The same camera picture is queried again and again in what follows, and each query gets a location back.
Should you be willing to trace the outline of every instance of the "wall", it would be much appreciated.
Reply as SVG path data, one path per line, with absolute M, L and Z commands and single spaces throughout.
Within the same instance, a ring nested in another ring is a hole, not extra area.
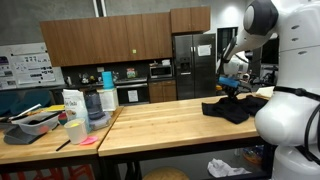
M 211 6 L 211 30 L 242 26 L 246 0 L 105 0 L 108 16 Z M 43 42 L 39 21 L 94 17 L 92 0 L 0 1 L 0 46 Z

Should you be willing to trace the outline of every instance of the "refrigerator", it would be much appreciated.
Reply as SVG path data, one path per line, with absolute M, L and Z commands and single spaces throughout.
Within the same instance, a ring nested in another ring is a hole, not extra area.
M 178 100 L 216 94 L 215 34 L 173 36 Z

